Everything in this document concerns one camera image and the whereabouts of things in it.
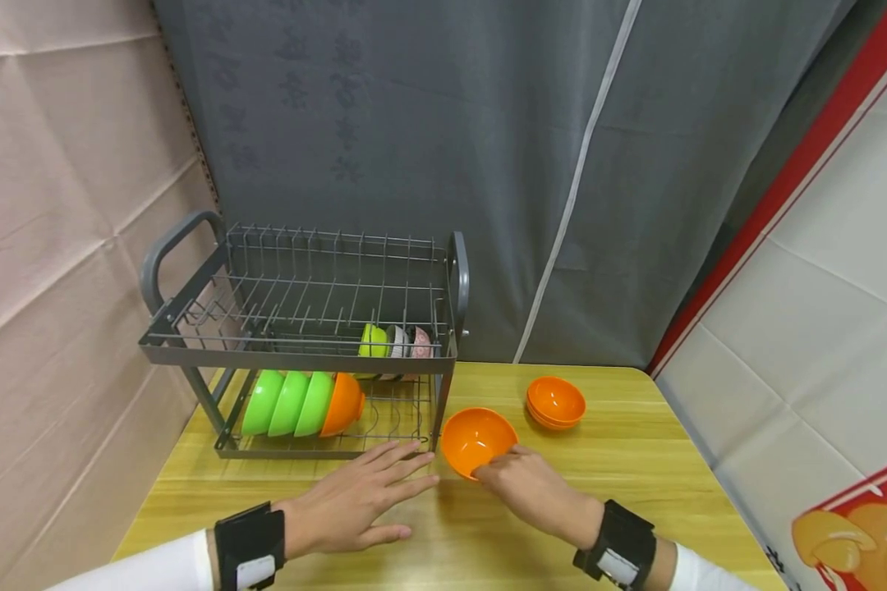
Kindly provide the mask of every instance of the green bowl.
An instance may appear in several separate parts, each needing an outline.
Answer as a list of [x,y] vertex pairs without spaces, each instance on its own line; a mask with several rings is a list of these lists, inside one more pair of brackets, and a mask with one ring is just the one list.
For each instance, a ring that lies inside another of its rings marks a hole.
[[244,435],[265,435],[269,431],[272,411],[276,408],[276,400],[283,389],[283,376],[274,369],[263,369],[253,385],[250,404],[246,405],[243,425],[240,432]]
[[328,406],[332,403],[332,390],[335,380],[331,373],[314,372],[309,380],[309,388],[306,391],[306,402],[302,403],[302,412],[299,413],[299,423],[296,424],[296,437],[315,435],[325,423],[325,415],[328,414]]
[[390,351],[387,342],[388,334],[384,330],[377,328],[374,324],[365,324],[365,329],[361,331],[362,344],[358,345],[358,356],[387,357]]
[[302,403],[306,400],[309,387],[309,376],[302,372],[289,372],[283,381],[283,389],[279,393],[276,410],[272,411],[269,422],[269,436],[288,435],[296,430]]

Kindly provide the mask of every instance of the table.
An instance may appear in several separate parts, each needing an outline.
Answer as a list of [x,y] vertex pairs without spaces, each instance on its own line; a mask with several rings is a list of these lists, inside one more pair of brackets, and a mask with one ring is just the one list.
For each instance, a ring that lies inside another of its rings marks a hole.
[[[244,378],[239,373],[236,380]],[[526,386],[539,375],[572,381],[588,410],[578,428],[544,431],[526,415]],[[233,392],[238,391],[234,383]],[[520,443],[542,453],[573,486],[618,502],[759,589],[784,589],[654,382],[636,369],[458,363],[448,415],[488,406]],[[220,460],[200,408],[178,440],[115,559],[208,527],[265,500],[291,497],[340,461]],[[615,589],[572,567],[571,547],[519,522],[442,456],[437,489],[392,509],[410,540],[357,554],[290,562],[274,589]]]

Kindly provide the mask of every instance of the metal dish rack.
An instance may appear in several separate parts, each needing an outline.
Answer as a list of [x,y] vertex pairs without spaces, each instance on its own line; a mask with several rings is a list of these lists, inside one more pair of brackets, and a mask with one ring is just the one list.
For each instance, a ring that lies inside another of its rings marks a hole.
[[[158,281],[163,258],[202,222],[217,248],[165,300]],[[341,231],[240,224],[226,230],[216,213],[197,212],[153,244],[140,286],[151,311],[140,348],[152,363],[181,366],[217,431],[221,458],[351,459],[389,439],[436,449],[469,297],[461,232],[443,248],[432,239]],[[401,357],[358,356],[368,323],[423,329],[432,355],[413,359],[410,344]],[[223,369],[213,388],[202,368]],[[249,373],[237,397],[224,400],[242,378],[238,369]],[[261,369],[354,373],[366,408],[336,437],[242,436],[240,414]]]

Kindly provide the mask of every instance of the black wrist strap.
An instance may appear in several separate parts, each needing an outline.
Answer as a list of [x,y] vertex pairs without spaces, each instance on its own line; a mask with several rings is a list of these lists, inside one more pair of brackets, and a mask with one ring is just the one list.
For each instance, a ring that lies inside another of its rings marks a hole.
[[654,565],[656,546],[654,524],[608,500],[595,546],[575,552],[572,564],[594,580],[604,576],[619,589],[638,591]]
[[[214,540],[221,591],[239,589],[237,579],[243,568],[253,566],[269,571],[270,560],[275,570],[286,565],[286,519],[282,511],[271,511],[268,502],[218,521],[214,525]],[[263,579],[250,589],[265,589],[275,578],[273,575]]]

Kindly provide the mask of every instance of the pink wall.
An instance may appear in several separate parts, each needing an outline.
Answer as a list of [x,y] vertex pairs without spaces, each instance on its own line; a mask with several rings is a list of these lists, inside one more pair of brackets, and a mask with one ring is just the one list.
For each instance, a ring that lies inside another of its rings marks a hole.
[[0,0],[0,589],[106,561],[143,502],[194,400],[140,354],[138,269],[211,206],[146,2]]

